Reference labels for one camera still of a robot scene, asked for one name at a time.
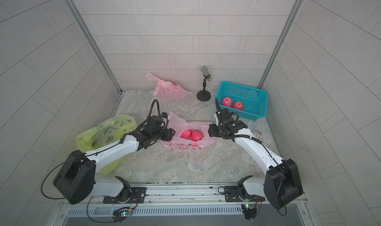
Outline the red apple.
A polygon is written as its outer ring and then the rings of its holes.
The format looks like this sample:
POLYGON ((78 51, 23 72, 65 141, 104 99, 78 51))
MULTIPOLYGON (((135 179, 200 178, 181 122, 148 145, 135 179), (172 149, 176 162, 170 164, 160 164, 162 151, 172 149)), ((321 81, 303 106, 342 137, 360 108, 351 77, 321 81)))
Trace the red apple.
POLYGON ((181 138, 183 138, 183 139, 191 139, 191 137, 192 137, 192 130, 191 129, 187 129, 181 134, 181 138))
POLYGON ((226 97, 222 100, 222 105, 225 106, 225 107, 229 107, 231 108, 233 106, 233 101, 231 98, 229 97, 226 97))
POLYGON ((243 111, 244 110, 244 105, 243 105, 242 102, 235 102, 233 104, 233 108, 237 109, 237 110, 240 110, 240 111, 243 111))
POLYGON ((194 141, 194 142, 201 141, 203 138, 204 138, 204 135, 199 130, 194 130, 191 133, 191 140, 194 141))

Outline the pink strawberry print plastic bag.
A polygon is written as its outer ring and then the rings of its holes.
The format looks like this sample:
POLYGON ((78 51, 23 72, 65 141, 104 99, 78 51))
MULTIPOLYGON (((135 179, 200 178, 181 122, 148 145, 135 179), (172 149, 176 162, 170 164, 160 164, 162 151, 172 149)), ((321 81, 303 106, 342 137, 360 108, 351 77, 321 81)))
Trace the pink strawberry print plastic bag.
POLYGON ((173 139, 169 142, 160 141, 161 144, 170 149, 170 150, 188 150, 188 149, 203 149, 205 147, 209 147, 217 142, 216 137, 209 137, 208 129, 211 122, 207 121, 185 121, 184 119, 178 117, 173 112, 169 113, 169 124, 168 128, 175 130, 175 135, 173 139), (187 130, 191 129, 199 130, 203 133, 204 138, 201 141, 194 142, 191 139, 183 139, 181 138, 181 134, 187 130))

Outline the yellow-green plastic bag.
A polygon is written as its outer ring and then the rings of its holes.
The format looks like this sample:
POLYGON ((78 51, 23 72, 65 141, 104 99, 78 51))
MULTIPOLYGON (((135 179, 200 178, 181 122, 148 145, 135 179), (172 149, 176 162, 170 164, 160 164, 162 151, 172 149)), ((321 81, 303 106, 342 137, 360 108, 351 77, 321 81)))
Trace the yellow-green plastic bag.
POLYGON ((120 141, 122 136, 137 128, 135 119, 129 115, 118 115, 75 137, 76 149, 81 152, 93 151, 120 141))

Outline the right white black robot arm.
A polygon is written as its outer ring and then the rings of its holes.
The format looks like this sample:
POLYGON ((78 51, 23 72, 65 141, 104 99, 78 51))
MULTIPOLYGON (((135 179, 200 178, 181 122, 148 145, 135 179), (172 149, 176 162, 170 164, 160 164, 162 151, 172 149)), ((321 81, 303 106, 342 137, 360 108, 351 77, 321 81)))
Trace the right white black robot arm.
POLYGON ((287 204, 304 193, 297 164, 292 159, 284 160, 266 147, 245 123, 234 118, 228 109, 221 108, 218 100, 215 105, 216 123, 210 124, 209 136, 231 140, 241 146, 265 174, 263 180, 246 176, 238 181, 237 190, 225 187, 224 194, 237 195, 244 202, 254 199, 257 205, 266 199, 278 212, 286 210, 287 204))

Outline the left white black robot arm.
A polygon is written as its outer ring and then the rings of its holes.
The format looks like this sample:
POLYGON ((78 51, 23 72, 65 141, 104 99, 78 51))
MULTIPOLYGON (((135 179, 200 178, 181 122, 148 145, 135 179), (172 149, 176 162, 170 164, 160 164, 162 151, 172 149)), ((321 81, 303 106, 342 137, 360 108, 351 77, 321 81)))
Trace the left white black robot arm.
POLYGON ((120 176, 114 179, 97 178, 96 174, 108 164, 134 152, 154 145, 159 140, 171 141, 175 130, 168 127, 167 113, 148 113, 147 118, 137 128, 122 135, 105 147, 89 152, 75 150, 57 165, 59 169, 53 186, 70 204, 77 204, 88 196, 114 197, 126 202, 131 196, 130 184, 120 176))

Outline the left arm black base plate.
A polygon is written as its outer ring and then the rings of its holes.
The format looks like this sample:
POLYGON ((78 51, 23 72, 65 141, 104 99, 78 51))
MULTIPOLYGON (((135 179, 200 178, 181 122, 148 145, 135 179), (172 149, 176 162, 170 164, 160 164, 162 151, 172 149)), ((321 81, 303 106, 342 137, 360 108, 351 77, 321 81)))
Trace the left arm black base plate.
POLYGON ((146 187, 129 187, 123 189, 116 197, 105 196, 103 204, 135 204, 143 203, 146 187))

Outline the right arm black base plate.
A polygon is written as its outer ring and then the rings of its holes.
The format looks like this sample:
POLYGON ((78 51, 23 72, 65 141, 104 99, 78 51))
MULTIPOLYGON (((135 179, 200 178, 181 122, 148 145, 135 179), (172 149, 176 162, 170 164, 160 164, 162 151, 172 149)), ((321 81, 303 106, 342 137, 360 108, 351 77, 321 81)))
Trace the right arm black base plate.
POLYGON ((264 202, 265 197, 250 195, 242 186, 223 186, 221 194, 225 196, 226 202, 264 202))

